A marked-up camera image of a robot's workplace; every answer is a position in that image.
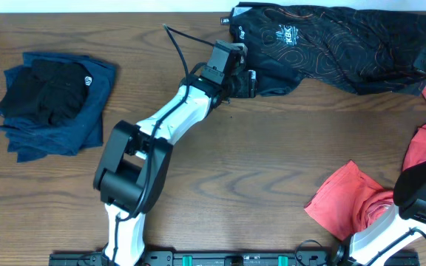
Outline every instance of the white logo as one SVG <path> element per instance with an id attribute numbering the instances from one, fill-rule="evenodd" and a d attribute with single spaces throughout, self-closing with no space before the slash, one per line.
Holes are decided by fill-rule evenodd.
<path id="1" fill-rule="evenodd" d="M 92 77 L 85 77 L 85 85 L 89 86 L 92 83 Z"/>
<path id="2" fill-rule="evenodd" d="M 233 8 L 233 16 L 238 16 L 243 14 L 244 12 L 250 10 L 252 7 L 235 7 Z"/>
<path id="3" fill-rule="evenodd" d="M 287 45 L 294 46 L 299 38 L 299 29 L 296 27 L 279 24 L 280 30 L 276 31 L 277 40 L 284 41 Z"/>
<path id="4" fill-rule="evenodd" d="M 240 30 L 241 30 L 240 38 L 244 40 L 244 35 L 245 35 L 246 33 L 244 32 L 243 27 L 241 27 L 241 26 L 240 26 Z"/>

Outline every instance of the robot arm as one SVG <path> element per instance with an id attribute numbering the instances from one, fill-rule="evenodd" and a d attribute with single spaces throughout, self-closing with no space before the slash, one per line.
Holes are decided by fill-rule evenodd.
<path id="1" fill-rule="evenodd" d="M 185 93 L 186 86 L 182 85 L 176 96 L 174 96 L 174 98 L 162 109 L 156 112 L 153 116 L 136 123 L 135 128 L 138 129 L 138 132 L 140 134 L 150 136 L 157 120 L 173 106 L 178 104 Z M 190 127 L 207 116 L 211 102 L 212 99 L 208 97 L 205 92 L 190 86 L 188 100 L 174 110 L 173 113 L 171 113 L 170 116 L 162 122 L 160 128 L 155 133 L 155 139 L 166 140 L 166 142 L 170 144 L 170 150 L 172 150 L 172 146 Z M 142 159 L 146 159 L 148 156 L 145 150 L 138 150 L 135 152 L 135 155 Z M 156 159 L 157 157 L 154 157 L 152 161 L 154 168 L 156 168 L 156 165 L 159 163 Z M 146 214 L 139 213 L 136 217 L 124 222 L 119 222 L 118 229 L 116 230 L 116 217 L 118 216 L 118 218 L 126 219 L 129 216 L 129 212 L 120 208 L 116 204 L 106 203 L 105 208 L 109 217 L 109 242 L 104 249 L 104 255 L 109 260 L 113 259 L 115 243 L 117 241 L 118 250 L 115 257 L 115 263 L 121 266 L 134 265 L 142 256 L 144 251 L 143 227 Z"/>
<path id="2" fill-rule="evenodd" d="M 400 175 L 391 207 L 366 230 L 348 237 L 341 247 L 338 265 L 383 266 L 412 241 L 426 234 L 426 162 Z"/>
<path id="3" fill-rule="evenodd" d="M 93 181 L 109 217 L 106 265 L 132 266 L 142 256 L 145 214 L 160 196 L 173 145 L 226 98 L 255 96 L 254 73 L 241 71 L 246 53 L 243 44 L 217 41 L 201 76 L 191 75 L 188 88 L 181 84 L 176 96 L 153 116 L 135 125 L 121 121 L 112 130 Z M 144 160 L 150 157 L 150 170 L 127 162 L 124 154 Z"/>

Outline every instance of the black shirt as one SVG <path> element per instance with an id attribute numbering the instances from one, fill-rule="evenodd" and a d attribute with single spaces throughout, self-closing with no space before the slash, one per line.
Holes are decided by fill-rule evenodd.
<path id="1" fill-rule="evenodd" d="M 234 42 L 248 47 L 248 68 L 265 76 L 257 78 L 258 93 L 263 95 L 270 95 L 271 88 L 272 94 L 286 94 L 303 78 L 358 95 L 387 91 L 419 95 L 426 85 L 426 78 L 412 67 L 426 44 L 423 15 L 245 3 L 232 10 L 229 21 Z M 263 55 L 277 64 L 265 66 Z"/>

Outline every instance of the printed logo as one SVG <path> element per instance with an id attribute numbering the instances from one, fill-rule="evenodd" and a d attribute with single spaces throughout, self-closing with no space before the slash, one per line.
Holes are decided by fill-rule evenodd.
<path id="1" fill-rule="evenodd" d="M 241 27 L 241 26 L 240 26 L 240 31 L 241 31 L 241 33 L 240 33 L 240 38 L 244 40 L 244 35 L 245 35 L 246 33 L 244 32 L 243 27 Z"/>
<path id="2" fill-rule="evenodd" d="M 238 16 L 250 10 L 252 7 L 235 7 L 233 8 L 233 16 Z"/>
<path id="3" fill-rule="evenodd" d="M 92 83 L 92 77 L 85 77 L 85 85 L 89 86 Z"/>
<path id="4" fill-rule="evenodd" d="M 287 45 L 294 46 L 299 38 L 299 29 L 296 27 L 279 24 L 280 30 L 276 31 L 277 40 L 284 41 Z"/>
<path id="5" fill-rule="evenodd" d="M 229 17 L 222 17 L 222 18 L 220 18 L 220 24 L 222 24 L 222 25 L 229 25 Z"/>

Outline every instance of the wood grain surface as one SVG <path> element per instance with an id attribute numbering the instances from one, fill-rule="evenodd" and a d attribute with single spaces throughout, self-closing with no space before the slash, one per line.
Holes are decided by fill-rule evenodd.
<path id="1" fill-rule="evenodd" d="M 223 13 L 0 14 L 3 71 L 25 51 L 89 54 L 119 66 L 104 110 L 104 135 L 121 119 L 135 123 L 177 91 L 183 70 L 162 23 L 214 41 L 230 40 Z M 211 48 L 181 37 L 190 67 Z M 337 241 L 303 210 L 322 182 L 349 160 L 392 188 L 416 128 L 423 98 L 356 96 L 304 80 L 280 98 L 233 100 L 175 146 L 166 185 L 147 216 L 145 241 L 178 250 L 293 250 Z M 56 250 L 94 250 L 108 220 L 92 189 L 103 148 L 76 157 L 16 163 L 0 132 L 0 265 L 47 265 Z M 426 265 L 426 242 L 410 248 Z"/>

